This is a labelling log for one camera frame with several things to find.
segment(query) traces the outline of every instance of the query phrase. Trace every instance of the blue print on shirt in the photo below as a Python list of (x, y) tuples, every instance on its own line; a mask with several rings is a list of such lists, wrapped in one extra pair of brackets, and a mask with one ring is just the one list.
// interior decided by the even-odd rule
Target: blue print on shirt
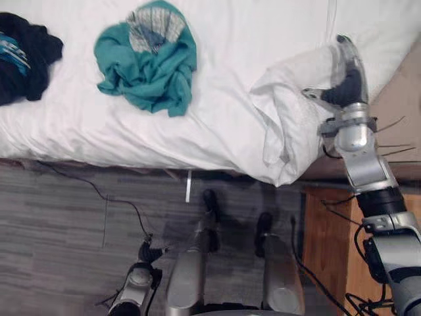
[(0, 32), (0, 59), (15, 64), (24, 76), (27, 75), (28, 69), (31, 69), (26, 54), (19, 48), (18, 42), (2, 32)]

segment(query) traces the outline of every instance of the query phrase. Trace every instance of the metal bracket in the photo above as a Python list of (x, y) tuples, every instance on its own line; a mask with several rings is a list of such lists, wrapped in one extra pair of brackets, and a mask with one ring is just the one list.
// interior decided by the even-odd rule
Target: metal bracket
[(408, 229), (413, 231), (421, 242), (420, 227), (412, 212), (366, 217), (362, 219), (362, 224), (364, 225), (365, 231), (371, 234)]
[(365, 124), (373, 132), (377, 131), (377, 117), (357, 117), (349, 120), (338, 120), (329, 118), (320, 126), (319, 133), (326, 138), (335, 137), (339, 130), (343, 127)]

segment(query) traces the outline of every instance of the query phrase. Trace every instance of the black cable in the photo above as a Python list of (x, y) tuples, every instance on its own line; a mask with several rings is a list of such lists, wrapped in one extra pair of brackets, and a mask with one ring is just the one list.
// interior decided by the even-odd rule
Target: black cable
[(342, 310), (342, 312), (344, 312), (347, 316), (352, 316), (347, 309), (340, 304), (335, 298), (334, 296), (329, 292), (329, 290), (323, 285), (323, 283), (320, 282), (320, 280), (316, 277), (316, 275), (309, 269), (307, 268), (304, 263), (301, 261), (301, 259), (298, 257), (297, 255), (297, 250), (295, 249), (295, 242), (294, 242), (294, 237), (295, 237), (295, 218), (292, 217), (291, 218), (291, 247), (292, 247), (292, 252), (295, 258), (295, 261), (297, 262), (298, 266), (304, 270), (308, 275), (310, 275), (312, 277), (312, 279), (317, 283), (317, 285), (319, 286), (319, 288), (321, 289), (321, 291), (324, 293), (324, 295), (326, 295), (326, 297), (332, 302), (334, 303), (340, 310)]
[(50, 168), (52, 171), (54, 171), (55, 173), (57, 173), (57, 174), (59, 174), (59, 175), (61, 175), (61, 176), (64, 176), (64, 177), (66, 177), (66, 178), (70, 178), (70, 179), (74, 179), (74, 180), (79, 180), (79, 181), (82, 181), (82, 182), (85, 182), (85, 183), (90, 184), (90, 185), (92, 186), (92, 188), (94, 188), (94, 189), (95, 189), (95, 191), (97, 192), (98, 196), (99, 196), (101, 199), (103, 199), (104, 201), (110, 201), (110, 202), (115, 202), (115, 203), (124, 203), (124, 204), (131, 205), (131, 206), (134, 208), (134, 210), (136, 211), (137, 218), (139, 219), (140, 229), (142, 230), (142, 232), (144, 233), (144, 235), (145, 235), (145, 237), (146, 237), (146, 238), (150, 238), (150, 236), (151, 236), (151, 235), (150, 235), (150, 234), (148, 234), (148, 233), (146, 232), (145, 227), (143, 226), (143, 222), (142, 222), (142, 220), (141, 220), (141, 216), (140, 216), (139, 209), (137, 209), (136, 205), (134, 205), (132, 202), (130, 202), (130, 201), (125, 201), (125, 200), (123, 200), (123, 199), (110, 199), (110, 198), (107, 198), (106, 196), (104, 196), (104, 195), (103, 195), (103, 194), (102, 194), (102, 193), (98, 190), (97, 186), (96, 186), (94, 183), (92, 183), (91, 181), (85, 180), (85, 179), (83, 179), (83, 178), (79, 178), (79, 177), (77, 177), (77, 176), (71, 176), (71, 175), (69, 175), (69, 174), (63, 173), (63, 172), (61, 172), (61, 171), (57, 170), (55, 167), (53, 167), (53, 166), (49, 165), (48, 163), (44, 163), (44, 162), (42, 162), (42, 161), (38, 161), (38, 163), (39, 163), (40, 165), (43, 165), (44, 167)]
[(360, 231), (361, 231), (363, 228), (364, 228), (364, 225), (363, 225), (363, 224), (361, 224), (361, 225), (357, 228), (357, 230), (355, 231), (355, 234), (354, 234), (354, 244), (355, 244), (355, 247), (356, 247), (356, 249), (357, 249), (357, 251), (358, 251), (359, 255), (362, 257), (362, 260), (364, 260), (365, 262), (367, 262), (366, 256), (362, 253), (361, 248), (360, 248), (360, 245), (359, 245), (359, 243), (358, 243), (358, 235), (359, 235)]
[(349, 202), (349, 201), (351, 201), (352, 199), (354, 199), (354, 198), (356, 198), (356, 195), (354, 194), (354, 195), (352, 195), (352, 196), (350, 196), (350, 197), (348, 197), (347, 199), (342, 199), (342, 200), (340, 200), (340, 201), (331, 201), (331, 202), (328, 202), (328, 201), (326, 201), (325, 199), (323, 199), (322, 200), (322, 203), (324, 203), (324, 204), (326, 204), (326, 205), (339, 205), (339, 204), (344, 204), (344, 203), (347, 203), (347, 202)]
[(332, 159), (342, 159), (342, 157), (340, 157), (340, 156), (333, 156), (333, 155), (329, 154), (329, 153), (328, 153), (328, 150), (326, 149), (326, 146), (325, 146), (325, 145), (323, 145), (323, 152), (324, 152), (324, 154), (325, 154), (326, 156), (328, 156), (329, 158), (332, 158)]
[(354, 221), (353, 219), (350, 219), (349, 217), (346, 217), (344, 214), (341, 214), (341, 213), (339, 213), (339, 212), (331, 209), (330, 208), (330, 204), (327, 204), (326, 201), (324, 201), (323, 199), (321, 199), (320, 202), (322, 202), (322, 204), (324, 205), (324, 207), (326, 208), (327, 211), (329, 211), (329, 212), (331, 212), (331, 213), (333, 213), (333, 214), (341, 217), (342, 219), (345, 219), (346, 221), (349, 221), (349, 222), (351, 222), (353, 224), (356, 224), (358, 226), (361, 225), (361, 223), (358, 223), (358, 222)]
[(149, 300), (149, 303), (147, 304), (147, 307), (146, 307), (146, 310), (145, 310), (145, 316), (148, 316), (148, 314), (149, 314), (149, 309), (151, 308), (152, 301), (155, 298), (155, 294), (157, 293), (158, 287), (159, 287), (159, 284), (153, 289), (151, 299)]
[[(357, 314), (355, 315), (362, 315), (366, 313), (369, 316), (378, 316), (377, 313), (374, 312), (375, 309), (379, 308), (390, 308), (392, 314), (396, 315), (395, 305), (393, 304), (393, 300), (391, 298), (386, 299), (386, 284), (382, 285), (382, 296), (380, 300), (373, 302), (371, 300), (364, 300), (354, 294), (346, 293), (345, 298), (347, 301), (355, 308)], [(360, 303), (357, 305), (354, 300), (358, 300)]]

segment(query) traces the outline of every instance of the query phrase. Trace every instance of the white bed sheet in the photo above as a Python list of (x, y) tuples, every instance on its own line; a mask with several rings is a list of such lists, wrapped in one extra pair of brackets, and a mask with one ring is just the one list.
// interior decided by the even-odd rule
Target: white bed sheet
[(185, 15), (198, 54), (193, 101), (186, 116), (169, 118), (166, 111), (140, 111), (96, 87), (102, 74), (93, 56), (95, 40), (144, 2), (1, 1), (2, 11), (46, 25), (64, 49), (40, 101), (0, 107), (0, 157), (231, 169), (277, 186), (291, 183), (304, 170), (285, 173), (285, 162), (262, 158), (267, 126), (253, 107), (253, 84), (278, 61), (341, 33), (360, 50), (374, 97), (421, 28), (417, 0), (169, 1)]

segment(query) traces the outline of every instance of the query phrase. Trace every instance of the wooden furniture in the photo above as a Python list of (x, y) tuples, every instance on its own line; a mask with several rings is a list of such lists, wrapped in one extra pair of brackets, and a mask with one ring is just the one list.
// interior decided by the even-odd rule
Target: wooden furniture
[[(326, 210), (321, 199), (338, 201), (347, 199), (351, 194), (346, 190), (307, 188), (305, 215), (305, 240), (303, 261), (326, 285), (327, 289), (349, 310), (354, 311), (346, 302), (345, 293), (361, 298), (378, 300), (382, 287), (370, 276), (366, 263), (358, 255), (354, 245), (354, 233), (358, 226)], [(404, 194), (407, 209), (421, 219), (421, 196)], [(361, 222), (362, 211), (356, 199), (336, 206), (337, 211)], [(365, 231), (359, 234), (359, 242), (367, 238)], [(390, 309), (376, 310), (379, 315), (392, 315)]]

